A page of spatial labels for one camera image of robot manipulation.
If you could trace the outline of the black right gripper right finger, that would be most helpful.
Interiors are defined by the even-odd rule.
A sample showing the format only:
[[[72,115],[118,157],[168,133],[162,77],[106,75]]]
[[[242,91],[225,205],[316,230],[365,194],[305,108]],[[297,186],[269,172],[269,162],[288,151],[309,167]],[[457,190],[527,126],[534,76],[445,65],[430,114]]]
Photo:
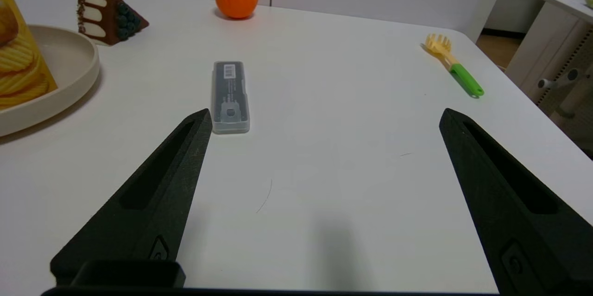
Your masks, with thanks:
[[[439,130],[502,296],[590,296],[593,229],[470,117]]]

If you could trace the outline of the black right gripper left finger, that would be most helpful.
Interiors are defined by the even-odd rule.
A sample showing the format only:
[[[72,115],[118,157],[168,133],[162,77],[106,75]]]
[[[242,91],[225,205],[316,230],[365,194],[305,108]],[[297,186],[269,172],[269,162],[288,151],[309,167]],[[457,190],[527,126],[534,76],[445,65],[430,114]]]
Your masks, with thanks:
[[[187,116],[50,262],[58,287],[182,287],[176,261],[209,144],[208,109]]]

